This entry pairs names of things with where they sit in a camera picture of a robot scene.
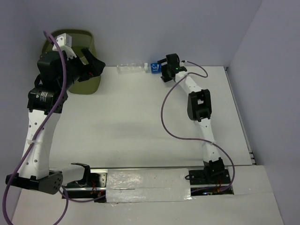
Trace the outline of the blue label plastic bottle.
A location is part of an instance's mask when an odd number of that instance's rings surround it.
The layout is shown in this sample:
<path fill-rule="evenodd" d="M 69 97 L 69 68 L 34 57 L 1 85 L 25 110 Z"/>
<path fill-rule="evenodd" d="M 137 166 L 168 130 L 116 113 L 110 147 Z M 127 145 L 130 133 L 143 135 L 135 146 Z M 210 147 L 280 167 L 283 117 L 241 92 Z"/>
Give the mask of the blue label plastic bottle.
<path fill-rule="evenodd" d="M 159 74 L 161 73 L 161 64 L 155 63 L 144 63 L 144 71 L 146 73 Z"/>

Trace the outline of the clear bottle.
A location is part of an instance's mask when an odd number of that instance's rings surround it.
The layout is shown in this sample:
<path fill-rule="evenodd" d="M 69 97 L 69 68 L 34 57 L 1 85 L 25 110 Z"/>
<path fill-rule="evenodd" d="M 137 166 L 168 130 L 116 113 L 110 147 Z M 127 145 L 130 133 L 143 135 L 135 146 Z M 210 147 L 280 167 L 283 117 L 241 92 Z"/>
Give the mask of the clear bottle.
<path fill-rule="evenodd" d="M 117 65 L 117 72 L 119 74 L 137 73 L 144 70 L 143 63 L 129 63 Z"/>

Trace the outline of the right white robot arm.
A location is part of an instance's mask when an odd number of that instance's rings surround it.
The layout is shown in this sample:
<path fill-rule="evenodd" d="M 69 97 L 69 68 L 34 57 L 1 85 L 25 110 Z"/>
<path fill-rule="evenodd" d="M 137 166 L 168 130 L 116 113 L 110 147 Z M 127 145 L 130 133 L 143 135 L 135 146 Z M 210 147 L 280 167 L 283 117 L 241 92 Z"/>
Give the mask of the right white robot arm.
<path fill-rule="evenodd" d="M 202 78 L 207 78 L 207 71 L 201 68 L 205 75 L 201 75 L 195 72 L 188 72 L 185 61 L 180 61 L 179 56 L 176 53 L 168 54 L 162 60 L 157 61 L 161 65 L 161 79 L 163 82 L 174 81 L 175 85 L 168 91 L 166 97 L 163 100 L 160 117 L 161 123 L 165 131 L 172 137 L 179 140 L 186 141 L 201 141 L 203 142 L 202 157 L 204 168 L 201 171 L 204 175 L 204 179 L 208 183 L 231 185 L 233 178 L 226 177 L 228 170 L 225 168 L 221 152 L 229 159 L 231 165 L 232 159 L 220 146 L 215 142 L 214 134 L 211 126 L 211 94 L 208 89 L 200 87 L 191 75 L 197 75 Z M 185 138 L 172 134 L 164 123 L 164 106 L 167 98 L 177 86 L 180 86 L 187 94 L 187 115 L 188 118 L 194 122 L 196 129 L 202 134 L 202 138 Z"/>

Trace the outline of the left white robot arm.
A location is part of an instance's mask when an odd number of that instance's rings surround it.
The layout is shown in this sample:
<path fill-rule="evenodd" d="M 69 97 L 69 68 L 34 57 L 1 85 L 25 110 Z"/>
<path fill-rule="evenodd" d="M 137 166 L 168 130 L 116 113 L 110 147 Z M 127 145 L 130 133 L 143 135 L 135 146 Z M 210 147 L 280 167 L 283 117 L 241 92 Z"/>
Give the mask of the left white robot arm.
<path fill-rule="evenodd" d="M 15 174 L 6 177 L 6 185 L 55 194 L 61 186 L 76 182 L 81 187 L 91 183 L 90 166 L 72 163 L 64 169 L 50 169 L 49 158 L 54 131 L 60 119 L 67 90 L 76 82 L 100 76 L 105 63 L 98 60 L 88 48 L 81 49 L 87 64 L 79 56 L 45 52 L 37 62 L 39 74 L 34 88 L 28 93 L 29 125 L 23 157 L 25 160 Z"/>

